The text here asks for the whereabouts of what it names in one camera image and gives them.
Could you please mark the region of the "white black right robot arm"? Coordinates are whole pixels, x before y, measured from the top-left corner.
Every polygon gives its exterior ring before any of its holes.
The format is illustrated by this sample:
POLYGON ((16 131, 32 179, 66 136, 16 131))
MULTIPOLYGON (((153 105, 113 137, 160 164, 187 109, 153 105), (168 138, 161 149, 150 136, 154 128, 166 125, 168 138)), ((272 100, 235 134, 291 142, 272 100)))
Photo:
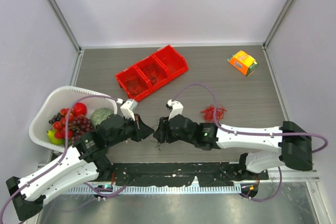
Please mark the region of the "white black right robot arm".
POLYGON ((213 122, 196 123, 183 115, 160 118, 153 134, 160 143, 183 141, 205 151, 246 148, 239 158, 237 173, 242 179, 274 167, 286 166, 298 171, 311 171, 312 139, 291 121, 269 128, 232 127, 213 122))

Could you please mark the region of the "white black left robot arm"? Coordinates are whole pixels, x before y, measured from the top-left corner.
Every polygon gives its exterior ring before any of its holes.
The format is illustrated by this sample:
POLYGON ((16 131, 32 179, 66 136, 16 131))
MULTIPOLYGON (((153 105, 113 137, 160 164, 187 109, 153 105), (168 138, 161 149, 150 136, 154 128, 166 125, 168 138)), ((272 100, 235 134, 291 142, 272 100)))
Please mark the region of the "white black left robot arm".
POLYGON ((108 148, 126 140, 140 142, 153 133, 154 129, 144 124, 138 114, 134 119, 112 114, 35 173, 9 178, 6 185, 18 219, 30 219, 52 197, 71 187, 111 179, 113 166, 106 156, 108 148))

